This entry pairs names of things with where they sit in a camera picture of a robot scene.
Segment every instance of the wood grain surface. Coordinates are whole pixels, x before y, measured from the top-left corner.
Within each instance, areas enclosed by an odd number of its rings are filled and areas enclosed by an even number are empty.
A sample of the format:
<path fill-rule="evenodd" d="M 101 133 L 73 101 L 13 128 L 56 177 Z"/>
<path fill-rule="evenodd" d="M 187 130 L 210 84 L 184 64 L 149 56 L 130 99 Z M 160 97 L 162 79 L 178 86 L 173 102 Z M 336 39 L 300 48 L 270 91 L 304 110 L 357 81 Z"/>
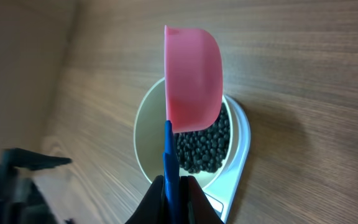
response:
<path fill-rule="evenodd" d="M 201 27 L 245 109 L 250 154 L 228 223 L 358 223 L 358 1 L 83 1 L 35 179 L 57 217 L 124 223 L 149 183 L 132 142 L 163 77 L 163 26 Z"/>

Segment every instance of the pink measuring cup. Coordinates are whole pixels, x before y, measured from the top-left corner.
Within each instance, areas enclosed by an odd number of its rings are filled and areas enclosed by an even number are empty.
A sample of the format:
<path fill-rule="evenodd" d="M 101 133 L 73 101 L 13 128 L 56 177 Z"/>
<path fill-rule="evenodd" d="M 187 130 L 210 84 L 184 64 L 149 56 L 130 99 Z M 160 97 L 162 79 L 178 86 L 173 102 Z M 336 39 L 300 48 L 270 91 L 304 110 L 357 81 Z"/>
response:
<path fill-rule="evenodd" d="M 165 26 L 165 100 L 174 133 L 199 131 L 219 115 L 223 94 L 218 44 L 203 29 Z"/>

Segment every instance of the bowl rim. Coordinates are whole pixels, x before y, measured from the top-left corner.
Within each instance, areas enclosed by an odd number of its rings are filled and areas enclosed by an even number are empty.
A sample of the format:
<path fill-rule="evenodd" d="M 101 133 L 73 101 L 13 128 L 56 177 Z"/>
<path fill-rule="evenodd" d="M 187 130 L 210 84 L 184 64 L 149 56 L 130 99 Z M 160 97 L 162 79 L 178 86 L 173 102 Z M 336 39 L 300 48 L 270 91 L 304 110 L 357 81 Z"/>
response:
<path fill-rule="evenodd" d="M 161 84 L 162 82 L 165 81 L 165 78 L 161 78 L 159 79 L 157 82 L 155 82 L 147 91 L 147 93 L 144 95 L 142 101 L 140 102 L 140 105 L 137 109 L 137 113 L 136 113 L 136 117 L 135 117 L 135 123 L 134 123 L 134 137 L 133 137 L 133 141 L 134 141 L 134 150 L 135 150 L 135 156 L 136 156 L 136 161 L 143 173 L 143 175 L 146 177 L 146 179 L 152 183 L 152 180 L 149 179 L 149 177 L 147 176 L 147 174 L 144 172 L 143 167 L 139 161 L 139 157 L 137 155 L 137 150 L 136 150 L 136 126 L 137 126 L 137 119 L 139 117 L 139 113 L 140 113 L 140 109 L 142 108 L 144 101 L 147 99 L 147 97 L 150 95 L 151 91 L 153 91 L 155 89 L 155 87 L 159 84 Z M 222 166 L 216 171 L 215 176 L 212 180 L 210 180 L 208 182 L 208 184 L 206 184 L 204 187 L 202 187 L 202 189 L 206 189 L 208 186 L 210 186 L 218 177 L 219 175 L 221 175 L 221 173 L 223 172 L 224 168 L 227 166 L 227 159 L 231 153 L 232 150 L 232 145 L 233 145 L 233 117 L 232 117 L 232 113 L 231 113 L 231 109 L 229 106 L 229 103 L 226 100 L 226 96 L 222 95 L 222 103 L 225 105 L 226 107 L 226 111 L 227 111 L 227 115 L 229 117 L 229 124 L 230 124 L 230 140 L 229 140 L 229 146 L 228 146 L 228 150 L 226 153 L 226 158 L 222 161 Z"/>

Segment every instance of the black bean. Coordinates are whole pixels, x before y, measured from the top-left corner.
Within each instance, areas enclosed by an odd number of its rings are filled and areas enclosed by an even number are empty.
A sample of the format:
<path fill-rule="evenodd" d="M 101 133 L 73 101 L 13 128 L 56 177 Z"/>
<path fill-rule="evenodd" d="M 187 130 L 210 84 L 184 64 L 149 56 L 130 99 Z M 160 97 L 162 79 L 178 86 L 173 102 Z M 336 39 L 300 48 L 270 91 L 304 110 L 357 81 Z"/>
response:
<path fill-rule="evenodd" d="M 224 144 L 224 139 L 223 139 L 223 138 L 219 138 L 219 139 L 218 139 L 218 143 L 219 143 L 219 144 Z"/>
<path fill-rule="evenodd" d="M 203 160 L 208 161 L 209 160 L 209 155 L 203 155 Z"/>

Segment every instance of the kitchen scale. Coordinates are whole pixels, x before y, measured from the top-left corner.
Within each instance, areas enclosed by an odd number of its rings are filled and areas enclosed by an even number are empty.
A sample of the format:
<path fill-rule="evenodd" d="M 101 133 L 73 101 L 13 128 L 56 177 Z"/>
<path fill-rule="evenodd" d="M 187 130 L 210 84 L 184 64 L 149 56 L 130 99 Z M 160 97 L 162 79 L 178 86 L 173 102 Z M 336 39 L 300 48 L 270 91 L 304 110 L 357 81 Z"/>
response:
<path fill-rule="evenodd" d="M 229 216 L 242 170 L 246 163 L 251 137 L 249 122 L 244 110 L 231 97 L 226 96 L 226 99 L 230 109 L 235 114 L 233 123 L 237 122 L 239 125 L 239 144 L 236 155 L 227 170 L 204 190 L 215 212 L 224 223 Z"/>

